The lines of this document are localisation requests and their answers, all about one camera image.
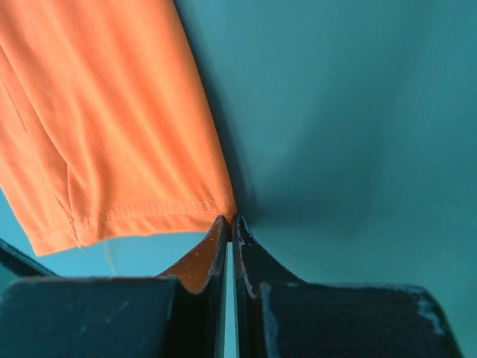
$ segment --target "teal wall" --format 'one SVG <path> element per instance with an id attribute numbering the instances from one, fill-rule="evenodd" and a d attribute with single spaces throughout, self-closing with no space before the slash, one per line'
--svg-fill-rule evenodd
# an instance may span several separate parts
<path id="1" fill-rule="evenodd" d="M 477 357 L 477 2 L 177 4 L 257 239 L 310 281 L 425 286 Z M 17 224 L 0 236 L 30 250 Z M 200 237 L 110 250 L 152 274 Z M 102 245 L 40 261 L 111 273 Z"/>

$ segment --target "orange cloth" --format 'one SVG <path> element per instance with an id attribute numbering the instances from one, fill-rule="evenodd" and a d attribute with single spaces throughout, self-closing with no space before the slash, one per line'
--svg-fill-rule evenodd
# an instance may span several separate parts
<path id="1" fill-rule="evenodd" d="M 0 185 L 37 255 L 235 213 L 172 0 L 2 0 L 0 46 Z"/>

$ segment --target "black plastic part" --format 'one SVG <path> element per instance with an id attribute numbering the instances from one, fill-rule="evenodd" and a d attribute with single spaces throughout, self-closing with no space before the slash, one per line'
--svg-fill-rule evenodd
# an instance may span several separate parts
<path id="1" fill-rule="evenodd" d="M 435 299 L 415 286 L 261 286 L 267 357 L 461 357 Z"/>
<path id="2" fill-rule="evenodd" d="M 2 239 L 0 239 L 0 265 L 19 277 L 57 276 Z"/>
<path id="3" fill-rule="evenodd" d="M 177 280 L 28 278 L 0 305 L 0 357 L 166 357 Z"/>
<path id="4" fill-rule="evenodd" d="M 227 232 L 218 217 L 175 276 L 16 281 L 0 301 L 0 358 L 222 357 Z"/>
<path id="5" fill-rule="evenodd" d="M 416 286 L 309 284 L 233 222 L 240 358 L 461 358 L 442 309 Z"/>

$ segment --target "seam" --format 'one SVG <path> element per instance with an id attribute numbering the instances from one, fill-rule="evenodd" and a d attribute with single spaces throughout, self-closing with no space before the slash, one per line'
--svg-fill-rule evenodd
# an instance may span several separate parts
<path id="1" fill-rule="evenodd" d="M 151 213 L 151 214 L 137 214 L 137 215 L 132 215 L 132 216 L 125 216 L 121 218 L 114 218 L 114 219 L 108 219 L 108 220 L 101 220 L 100 223 L 105 223 L 105 222 L 115 222 L 115 221 L 121 221 L 121 220 L 131 220 L 131 219 L 140 219 L 146 216 L 167 216 L 167 215 L 190 215 L 190 214 L 219 214 L 218 211 L 183 211 L 183 212 L 170 212 L 170 213 Z M 91 230 L 94 228 L 97 228 L 98 225 L 90 225 L 90 226 L 85 226 L 80 228 L 79 230 Z M 45 232 L 41 233 L 35 233 L 30 235 L 30 238 L 32 241 L 35 242 L 44 242 L 47 239 L 49 239 L 50 235 L 53 235 L 57 232 L 61 231 L 68 231 L 70 234 L 74 234 L 74 232 L 71 230 L 69 226 L 63 226 L 59 227 L 54 230 L 48 230 Z"/>
<path id="2" fill-rule="evenodd" d="M 118 222 L 121 220 L 130 220 L 130 219 L 140 219 L 144 218 L 146 216 L 166 216 L 166 215 L 183 215 L 183 214 L 217 214 L 218 211 L 181 211 L 181 212 L 172 212 L 172 213 L 151 213 L 151 214 L 137 214 L 137 215 L 131 215 L 131 216 L 124 216 L 120 218 L 113 218 L 113 219 L 108 219 L 108 220 L 101 220 L 101 223 L 104 222 Z M 95 227 L 98 227 L 97 225 L 90 225 L 90 226 L 85 226 L 82 227 L 84 230 L 88 229 L 93 229 Z"/>
<path id="3" fill-rule="evenodd" d="M 35 107 L 33 106 L 33 103 L 32 101 L 30 100 L 30 97 L 28 96 L 27 94 L 27 91 L 25 90 L 22 82 L 20 81 L 20 77 L 18 76 L 18 74 L 16 73 L 15 71 L 15 68 L 13 67 L 13 64 L 12 62 L 10 61 L 10 59 L 8 58 L 7 56 L 7 52 L 4 50 L 3 46 L 0 45 L 0 48 L 1 48 L 1 51 L 3 52 L 3 55 L 5 57 L 5 60 L 7 61 L 8 65 L 10 66 L 11 68 L 11 71 L 12 73 L 15 75 L 16 77 L 16 80 L 18 82 L 18 85 L 19 87 L 22 88 L 22 91 L 23 91 L 23 94 L 25 95 L 26 99 L 28 100 L 30 106 L 31 106 L 31 109 L 33 110 L 33 112 L 35 113 L 35 116 L 37 118 L 37 120 L 39 122 L 41 122 L 40 120 L 40 116 L 37 112 L 37 110 L 35 109 Z M 5 87 L 5 90 L 7 91 L 7 94 L 8 96 L 10 97 L 10 100 L 12 102 L 12 105 L 15 107 L 15 111 L 16 111 L 16 114 L 17 116 L 19 117 L 20 119 L 20 122 L 22 123 L 22 126 L 23 126 L 23 129 L 25 131 L 25 134 L 26 134 L 26 137 L 28 138 L 28 144 L 30 145 L 30 147 L 33 149 L 34 152 L 37 152 L 37 147 L 34 145 L 34 142 L 31 140 L 31 136 L 30 134 L 28 133 L 28 129 L 26 128 L 26 125 L 25 125 L 25 120 L 23 119 L 22 115 L 20 114 L 19 112 L 19 109 L 18 109 L 18 106 L 16 105 L 15 101 L 13 100 L 13 96 L 11 95 L 10 93 L 10 90 L 8 89 L 7 87 L 7 84 L 5 83 L 5 81 L 3 79 L 1 79 L 1 82 L 3 83 L 4 87 Z M 44 165 L 43 165 L 43 161 L 41 160 L 40 157 L 37 158 L 38 162 L 40 163 L 40 166 L 42 167 L 43 171 L 45 170 L 44 168 Z M 60 200 L 58 199 L 56 193 L 54 192 L 54 186 L 53 186 L 53 183 L 51 182 L 51 179 L 50 177 L 48 176 L 47 173 L 43 172 L 43 175 L 45 176 L 45 181 L 48 182 L 49 186 L 50 186 L 50 190 L 51 190 L 51 194 L 53 195 L 55 201 L 57 202 L 58 206 L 61 208 L 61 210 L 64 212 L 67 220 L 69 221 L 69 227 L 71 228 L 72 230 L 72 233 L 73 233 L 73 237 L 75 238 L 75 241 L 77 243 L 77 246 L 80 246 L 80 242 L 79 242 L 79 239 L 78 239 L 78 236 L 76 235 L 75 233 L 75 226 L 74 226 L 74 222 L 73 222 L 73 219 L 72 217 L 70 216 L 70 214 L 65 210 L 65 208 L 63 207 L 63 205 L 61 204 Z"/>
<path id="4" fill-rule="evenodd" d="M 73 218 L 74 220 L 84 220 L 84 219 L 92 219 L 92 218 L 98 218 L 103 215 L 107 215 L 108 213 L 114 213 L 115 211 L 118 210 L 127 210 L 127 209 L 140 209 L 143 207 L 156 207 L 156 206 L 161 206 L 161 205 L 184 205 L 184 204 L 201 204 L 201 203 L 214 203 L 216 200 L 198 200 L 198 201 L 177 201 L 177 202 L 170 202 L 170 203 L 155 203 L 155 204 L 138 204 L 138 205 L 130 205 L 126 207 L 115 207 L 113 209 L 108 209 L 105 211 L 101 211 L 96 215 L 91 215 L 91 216 L 81 216 L 77 218 Z"/>

